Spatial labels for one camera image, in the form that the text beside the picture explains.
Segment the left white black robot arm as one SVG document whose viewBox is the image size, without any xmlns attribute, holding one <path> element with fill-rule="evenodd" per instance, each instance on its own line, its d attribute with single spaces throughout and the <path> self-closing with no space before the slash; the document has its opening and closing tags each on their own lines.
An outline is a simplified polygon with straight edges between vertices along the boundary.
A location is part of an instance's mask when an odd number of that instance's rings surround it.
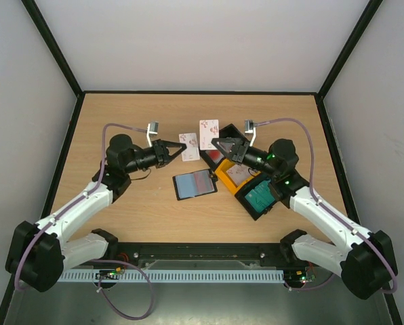
<svg viewBox="0 0 404 325">
<path fill-rule="evenodd" d="M 23 221 L 14 230 L 6 270 L 14 275 L 17 290 L 49 290 L 64 271 L 114 251 L 117 239 L 107 232 L 92 232 L 80 240 L 70 237 L 96 213 L 113 204 L 131 184 L 130 173 L 168 165 L 186 144 L 161 139 L 141 148 L 130 136 L 117 134 L 102 143 L 100 170 L 82 193 L 36 223 Z"/>
</svg>

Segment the black card holder wallet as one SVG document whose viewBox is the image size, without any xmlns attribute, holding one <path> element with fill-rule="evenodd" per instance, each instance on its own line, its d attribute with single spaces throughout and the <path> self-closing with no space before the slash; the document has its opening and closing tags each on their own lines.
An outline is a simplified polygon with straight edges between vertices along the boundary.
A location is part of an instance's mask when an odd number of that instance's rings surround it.
<svg viewBox="0 0 404 325">
<path fill-rule="evenodd" d="M 196 198 L 218 191 L 218 178 L 211 169 L 194 171 L 172 177 L 177 200 Z"/>
</svg>

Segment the red circle white card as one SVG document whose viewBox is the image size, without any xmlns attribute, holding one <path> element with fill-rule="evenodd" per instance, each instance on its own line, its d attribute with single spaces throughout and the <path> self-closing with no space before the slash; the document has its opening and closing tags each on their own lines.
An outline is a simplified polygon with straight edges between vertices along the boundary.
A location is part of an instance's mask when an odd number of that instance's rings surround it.
<svg viewBox="0 0 404 325">
<path fill-rule="evenodd" d="M 204 195 L 215 192 L 214 182 L 208 169 L 194 172 L 196 195 Z"/>
</svg>

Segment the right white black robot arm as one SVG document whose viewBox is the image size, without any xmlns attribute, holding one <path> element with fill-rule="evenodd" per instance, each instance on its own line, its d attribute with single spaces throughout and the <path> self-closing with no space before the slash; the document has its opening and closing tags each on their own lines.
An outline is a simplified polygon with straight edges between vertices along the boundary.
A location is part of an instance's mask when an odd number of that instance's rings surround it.
<svg viewBox="0 0 404 325">
<path fill-rule="evenodd" d="M 297 171 L 299 157 L 290 139 L 278 139 L 268 151 L 240 138 L 211 141 L 227 159 L 269 177 L 276 202 L 300 214 L 323 232 L 330 243 L 296 230 L 281 240 L 281 258 L 288 265 L 309 261 L 340 277 L 356 297 L 366 300 L 398 274 L 388 234 L 372 232 L 349 219 L 321 198 Z"/>
</svg>

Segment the red patterned white card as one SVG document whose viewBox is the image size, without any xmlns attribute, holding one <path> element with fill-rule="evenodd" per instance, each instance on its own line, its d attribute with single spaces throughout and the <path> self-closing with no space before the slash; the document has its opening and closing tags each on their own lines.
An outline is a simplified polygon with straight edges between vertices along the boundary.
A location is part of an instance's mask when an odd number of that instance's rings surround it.
<svg viewBox="0 0 404 325">
<path fill-rule="evenodd" d="M 200 120 L 199 121 L 199 148 L 200 150 L 215 150 L 216 147 L 211 143 L 213 138 L 219 137 L 219 121 Z"/>
<path fill-rule="evenodd" d="M 200 159 L 199 144 L 196 133 L 179 134 L 179 142 L 186 145 L 186 149 L 181 153 L 183 162 L 196 161 Z"/>
</svg>

